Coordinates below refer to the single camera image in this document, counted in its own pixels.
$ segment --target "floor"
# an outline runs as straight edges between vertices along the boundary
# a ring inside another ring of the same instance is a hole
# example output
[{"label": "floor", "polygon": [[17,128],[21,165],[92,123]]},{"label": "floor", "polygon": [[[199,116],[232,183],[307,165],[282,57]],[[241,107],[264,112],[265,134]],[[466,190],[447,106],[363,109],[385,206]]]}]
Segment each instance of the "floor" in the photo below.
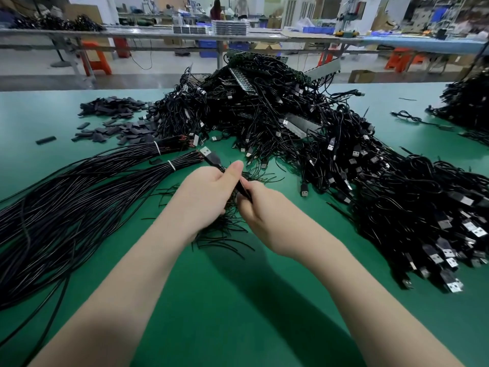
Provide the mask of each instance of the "floor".
[{"label": "floor", "polygon": [[[0,43],[13,42],[12,37],[0,39]],[[51,44],[48,38],[23,37],[23,44]],[[130,42],[148,44],[149,41]],[[59,61],[55,50],[16,51],[5,49],[0,55],[0,91],[21,90],[72,90],[84,88],[83,83],[75,79],[72,67],[53,68],[51,63]],[[305,71],[316,67],[318,53],[308,55],[290,55],[288,65],[294,69]],[[392,70],[385,70],[387,58],[378,55],[344,55],[341,62],[341,73],[335,76],[335,83],[346,83],[351,71],[367,69],[376,73],[374,82],[447,82],[456,80],[461,67],[449,64],[446,72],[440,75],[440,68],[425,75],[425,65],[413,65],[406,75]],[[217,69],[216,58],[201,58],[199,53],[191,53],[188,57],[177,57],[174,52],[135,51],[128,59],[116,58],[110,61],[113,74],[110,76],[96,72],[96,88],[163,88],[174,86],[186,67],[192,66],[194,74],[208,74]]]}]

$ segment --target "zip tie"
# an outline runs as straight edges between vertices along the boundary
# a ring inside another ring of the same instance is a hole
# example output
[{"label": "zip tie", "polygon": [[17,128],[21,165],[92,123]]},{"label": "zip tie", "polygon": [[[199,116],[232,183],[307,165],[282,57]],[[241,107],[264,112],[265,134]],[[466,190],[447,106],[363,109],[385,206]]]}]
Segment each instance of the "zip tie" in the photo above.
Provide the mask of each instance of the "zip tie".
[{"label": "zip tie", "polygon": [[171,162],[170,160],[168,160],[168,163],[170,164],[170,166],[172,166],[172,167],[173,167],[173,171],[176,171],[175,166],[173,166],[173,164],[172,164],[172,162]]},{"label": "zip tie", "polygon": [[159,151],[158,143],[156,143],[156,141],[154,141],[153,143],[156,145],[156,149],[158,149],[158,153],[159,153],[159,155],[161,155],[161,152]]}]

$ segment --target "white stack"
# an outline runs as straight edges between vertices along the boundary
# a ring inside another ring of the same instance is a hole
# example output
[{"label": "white stack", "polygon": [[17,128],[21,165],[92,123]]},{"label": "white stack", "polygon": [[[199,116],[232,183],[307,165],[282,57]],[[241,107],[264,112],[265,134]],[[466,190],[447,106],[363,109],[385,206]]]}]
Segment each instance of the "white stack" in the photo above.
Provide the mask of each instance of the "white stack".
[{"label": "white stack", "polygon": [[245,20],[213,20],[214,35],[246,36],[249,22]]}]

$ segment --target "green table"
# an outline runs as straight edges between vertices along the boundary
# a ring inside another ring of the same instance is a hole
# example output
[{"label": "green table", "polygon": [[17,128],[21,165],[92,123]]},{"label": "green table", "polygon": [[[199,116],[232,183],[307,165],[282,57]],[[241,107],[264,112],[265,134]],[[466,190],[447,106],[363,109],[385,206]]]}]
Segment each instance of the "green table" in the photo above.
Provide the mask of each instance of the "green table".
[{"label": "green table", "polygon": [[[434,126],[405,123],[389,115],[407,110],[425,118],[428,104],[438,106],[441,83],[332,85],[330,92],[357,88],[365,97],[353,97],[351,107],[376,125],[376,136],[394,149],[408,150],[489,175],[489,149]],[[0,198],[6,197],[66,164],[115,146],[89,141],[73,143],[76,126],[84,121],[97,127],[103,119],[78,119],[81,102],[117,95],[155,101],[165,90],[34,91],[0,93]],[[416,99],[406,101],[403,98]],[[58,140],[38,146],[36,139],[55,135]],[[243,159],[231,141],[208,142],[223,162]],[[181,182],[194,168],[163,181]],[[428,281],[411,275],[414,289],[401,290],[384,258],[351,224],[326,204],[327,195],[299,195],[300,180],[271,162],[267,172],[284,180],[272,185],[339,238],[355,257],[414,316],[431,330],[467,366],[487,365],[489,268],[461,265],[461,294],[442,294]],[[143,208],[101,246],[74,273],[66,297],[48,337],[92,293],[117,261],[158,214],[158,200]],[[218,247],[192,252],[178,259],[156,306],[133,365],[297,366],[363,365],[333,301],[313,275],[296,262],[263,247],[252,234],[239,236],[256,248],[241,252],[242,260]],[[20,305],[0,312],[0,339],[13,330],[45,296],[47,290]],[[0,349],[4,366],[17,366],[32,349],[54,308],[51,302],[16,337]]]}]

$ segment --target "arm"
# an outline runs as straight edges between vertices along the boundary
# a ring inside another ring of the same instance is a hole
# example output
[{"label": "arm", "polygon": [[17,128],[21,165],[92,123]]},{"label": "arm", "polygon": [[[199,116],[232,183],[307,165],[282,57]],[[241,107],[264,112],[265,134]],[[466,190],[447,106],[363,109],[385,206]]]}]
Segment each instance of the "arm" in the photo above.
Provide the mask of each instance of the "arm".
[{"label": "arm", "polygon": [[462,364],[336,238],[281,193],[249,182],[239,209],[272,251],[308,268],[326,287],[365,362],[375,367]]},{"label": "arm", "polygon": [[243,163],[200,167],[31,367],[129,365],[183,248],[222,212]]}]

